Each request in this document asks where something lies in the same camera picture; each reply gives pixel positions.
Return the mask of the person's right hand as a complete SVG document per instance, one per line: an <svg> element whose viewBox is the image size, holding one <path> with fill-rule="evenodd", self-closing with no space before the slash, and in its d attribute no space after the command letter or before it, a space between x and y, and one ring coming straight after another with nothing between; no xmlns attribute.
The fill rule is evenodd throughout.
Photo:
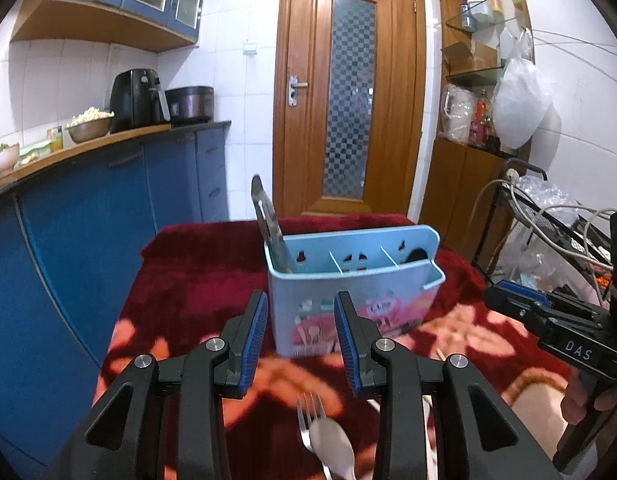
<svg viewBox="0 0 617 480"><path fill-rule="evenodd" d="M586 392L581 374L573 368L569 375L565 396L560 403L563 419L570 425L578 425L586 415L586 405L589 403L589 394ZM594 408L596 411L611 410L617 403L617 385L595 396Z"/></svg>

